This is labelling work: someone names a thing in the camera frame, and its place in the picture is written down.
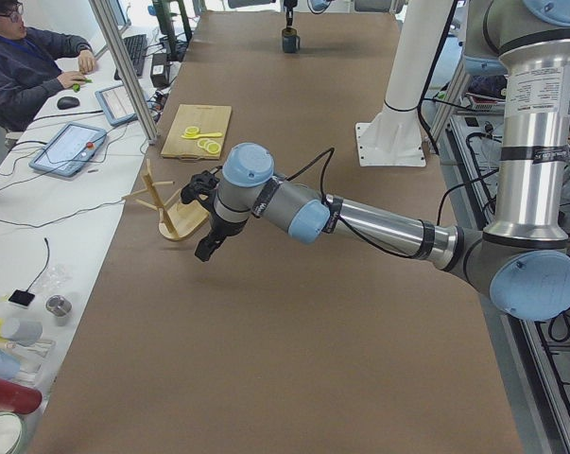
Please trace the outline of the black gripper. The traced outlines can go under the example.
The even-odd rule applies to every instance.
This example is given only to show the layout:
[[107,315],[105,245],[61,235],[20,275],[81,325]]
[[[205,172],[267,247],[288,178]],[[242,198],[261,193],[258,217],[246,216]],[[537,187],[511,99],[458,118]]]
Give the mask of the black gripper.
[[291,10],[297,7],[297,0],[284,0],[283,6],[285,8],[285,28],[291,28]]
[[195,257],[199,260],[209,261],[212,255],[221,247],[229,236],[239,235],[248,221],[248,212],[226,212],[211,214],[211,229],[209,234],[202,238],[196,249]]

